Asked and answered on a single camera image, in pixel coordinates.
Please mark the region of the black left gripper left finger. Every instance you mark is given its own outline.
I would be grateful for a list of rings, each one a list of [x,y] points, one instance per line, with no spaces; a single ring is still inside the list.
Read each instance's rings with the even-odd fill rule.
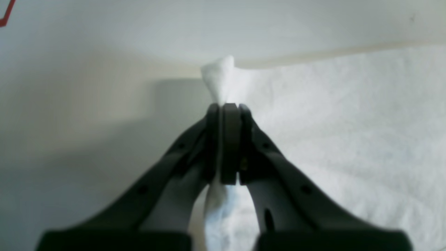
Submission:
[[[114,203],[67,230],[46,232],[38,251],[191,251],[194,202],[216,173],[220,107],[182,133]]]

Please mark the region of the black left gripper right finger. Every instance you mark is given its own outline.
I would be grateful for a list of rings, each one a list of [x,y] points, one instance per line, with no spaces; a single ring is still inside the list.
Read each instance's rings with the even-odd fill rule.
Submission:
[[[400,230],[353,216],[312,182],[258,127],[249,108],[222,107],[221,182],[249,190],[261,235],[256,251],[411,251]]]

